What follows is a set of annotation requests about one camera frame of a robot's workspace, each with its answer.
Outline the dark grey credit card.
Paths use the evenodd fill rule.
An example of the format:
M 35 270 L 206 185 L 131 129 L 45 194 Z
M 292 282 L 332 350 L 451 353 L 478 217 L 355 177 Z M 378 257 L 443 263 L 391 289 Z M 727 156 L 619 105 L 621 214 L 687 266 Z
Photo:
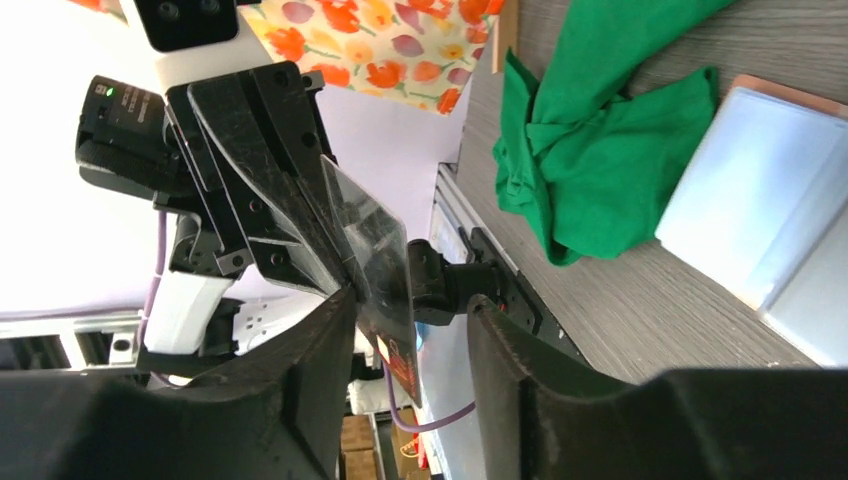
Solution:
M 404 223 L 328 156 L 320 157 L 332 232 L 357 289 L 362 334 L 411 403 L 422 405 Z

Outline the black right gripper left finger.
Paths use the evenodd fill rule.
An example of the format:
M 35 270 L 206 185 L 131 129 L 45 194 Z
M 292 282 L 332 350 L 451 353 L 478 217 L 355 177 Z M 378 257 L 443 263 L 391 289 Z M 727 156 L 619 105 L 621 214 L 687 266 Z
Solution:
M 177 389 L 81 373 L 1 376 L 5 479 L 331 479 L 358 313 L 343 288 Z

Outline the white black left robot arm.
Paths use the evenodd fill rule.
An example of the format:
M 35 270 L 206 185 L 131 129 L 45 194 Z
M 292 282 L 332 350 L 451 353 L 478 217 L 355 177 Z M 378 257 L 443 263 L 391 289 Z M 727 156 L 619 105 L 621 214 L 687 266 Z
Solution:
M 349 281 L 334 236 L 317 108 L 321 72 L 290 61 L 159 95 L 103 76 L 86 90 L 75 140 L 80 177 L 177 218 L 160 241 L 140 347 L 221 355 L 212 326 L 249 267 L 269 283 L 329 296 Z

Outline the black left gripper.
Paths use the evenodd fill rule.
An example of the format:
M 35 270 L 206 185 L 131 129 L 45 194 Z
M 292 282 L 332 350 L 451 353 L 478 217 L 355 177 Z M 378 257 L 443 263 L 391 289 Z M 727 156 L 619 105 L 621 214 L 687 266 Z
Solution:
M 347 274 L 331 239 L 317 108 L 321 74 L 284 61 L 159 95 L 106 77 L 75 141 L 81 178 L 178 218 L 171 270 L 330 296 Z

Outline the pink leather card holder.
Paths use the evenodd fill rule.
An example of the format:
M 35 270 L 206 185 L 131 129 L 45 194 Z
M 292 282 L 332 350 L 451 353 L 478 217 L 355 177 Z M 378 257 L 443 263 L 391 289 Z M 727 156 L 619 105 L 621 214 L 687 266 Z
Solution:
M 846 106 L 736 77 L 656 238 L 816 364 L 845 367 Z

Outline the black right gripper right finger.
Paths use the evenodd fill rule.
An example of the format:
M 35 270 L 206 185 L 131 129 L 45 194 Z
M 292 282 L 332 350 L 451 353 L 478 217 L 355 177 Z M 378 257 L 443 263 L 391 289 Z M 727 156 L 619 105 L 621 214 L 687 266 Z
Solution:
M 840 369 L 605 375 L 518 327 L 487 297 L 468 350 L 489 479 L 843 479 Z

